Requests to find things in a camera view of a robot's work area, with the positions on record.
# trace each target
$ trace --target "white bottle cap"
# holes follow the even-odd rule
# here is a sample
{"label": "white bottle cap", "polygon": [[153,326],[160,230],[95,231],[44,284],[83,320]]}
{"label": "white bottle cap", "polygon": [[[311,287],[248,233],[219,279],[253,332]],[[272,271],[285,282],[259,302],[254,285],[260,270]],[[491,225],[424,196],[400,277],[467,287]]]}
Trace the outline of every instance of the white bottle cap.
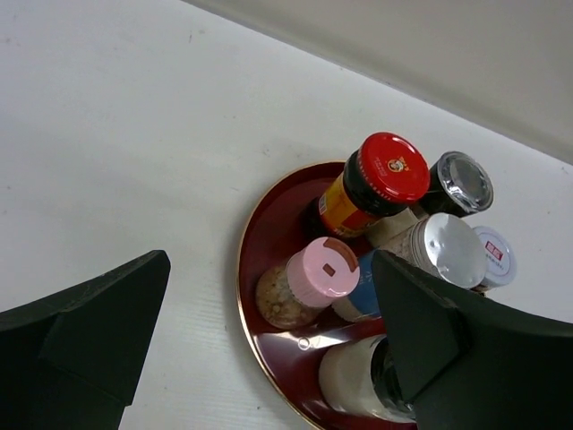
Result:
{"label": "white bottle cap", "polygon": [[516,256],[508,241],[489,227],[476,227],[474,232],[482,241],[487,257],[487,272],[482,285],[489,288],[508,285],[517,274]]}

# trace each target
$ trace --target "spice jar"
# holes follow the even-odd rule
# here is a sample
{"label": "spice jar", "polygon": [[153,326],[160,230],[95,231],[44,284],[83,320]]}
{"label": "spice jar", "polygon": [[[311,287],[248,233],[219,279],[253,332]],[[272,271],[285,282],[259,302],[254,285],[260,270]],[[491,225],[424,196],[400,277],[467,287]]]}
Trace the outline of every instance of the spice jar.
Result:
{"label": "spice jar", "polygon": [[487,271],[482,283],[473,290],[485,293],[492,288],[503,287],[511,283],[517,275],[517,261],[509,242],[493,228],[480,226],[474,228],[474,232],[485,249]]}
{"label": "spice jar", "polygon": [[401,399],[395,376],[385,335],[330,348],[319,368],[322,395],[336,411],[413,423],[414,412]]}
{"label": "spice jar", "polygon": [[383,217],[396,215],[428,190],[422,154],[392,133],[376,133],[346,161],[343,173],[304,212],[311,237],[358,237]]}
{"label": "spice jar", "polygon": [[463,218],[492,206],[493,185],[477,161],[463,152],[443,154],[430,170],[430,188],[413,207],[415,215],[445,212]]}
{"label": "spice jar", "polygon": [[372,258],[377,250],[358,259],[360,279],[356,288],[346,297],[334,301],[332,308],[337,315],[350,323],[379,318],[380,308],[372,279]]}
{"label": "spice jar", "polygon": [[412,227],[416,222],[418,222],[418,218],[414,213],[405,209],[392,217],[381,219],[366,231],[365,236],[370,245],[379,248],[384,246],[392,237]]}
{"label": "spice jar", "polygon": [[448,213],[419,221],[381,249],[466,289],[482,282],[487,267],[477,234],[462,219]]}
{"label": "spice jar", "polygon": [[358,261],[348,245],[320,237],[261,276],[256,305],[269,324],[292,330],[311,323],[335,299],[349,294],[359,277]]}

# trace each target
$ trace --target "round tray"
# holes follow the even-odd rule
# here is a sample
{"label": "round tray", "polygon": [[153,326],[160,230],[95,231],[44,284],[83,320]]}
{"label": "round tray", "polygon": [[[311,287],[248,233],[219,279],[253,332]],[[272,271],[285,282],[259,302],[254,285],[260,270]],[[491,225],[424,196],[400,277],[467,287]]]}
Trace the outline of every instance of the round tray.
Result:
{"label": "round tray", "polygon": [[[332,161],[296,170],[273,185],[257,204],[239,247],[236,298],[244,333],[270,383],[311,425],[340,430],[415,429],[415,425],[341,414],[329,408],[322,398],[318,370],[327,349],[384,333],[382,319],[349,324],[329,308],[312,326],[280,331],[261,317],[254,302],[254,290],[262,273],[307,245],[300,214],[343,168],[343,162]],[[357,255],[372,249],[364,238],[356,239],[350,246]]]}

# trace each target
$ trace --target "red bottle cap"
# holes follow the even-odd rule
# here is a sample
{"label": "red bottle cap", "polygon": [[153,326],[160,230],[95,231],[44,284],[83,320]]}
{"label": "red bottle cap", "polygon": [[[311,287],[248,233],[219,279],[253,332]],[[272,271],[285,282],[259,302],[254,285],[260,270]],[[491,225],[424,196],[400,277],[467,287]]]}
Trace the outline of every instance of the red bottle cap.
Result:
{"label": "red bottle cap", "polygon": [[358,167],[382,198],[402,204],[418,201],[430,186],[430,170],[422,154],[393,133],[375,133],[358,151]]}

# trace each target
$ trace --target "pink lid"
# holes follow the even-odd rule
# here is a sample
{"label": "pink lid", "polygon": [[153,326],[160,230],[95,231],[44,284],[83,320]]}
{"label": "pink lid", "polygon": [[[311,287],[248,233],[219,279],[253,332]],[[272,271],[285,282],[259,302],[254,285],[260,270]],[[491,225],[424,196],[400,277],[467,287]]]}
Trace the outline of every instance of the pink lid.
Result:
{"label": "pink lid", "polygon": [[293,255],[286,275],[299,301],[309,307],[327,307],[355,289],[360,269],[348,245],[332,237],[319,237]]}

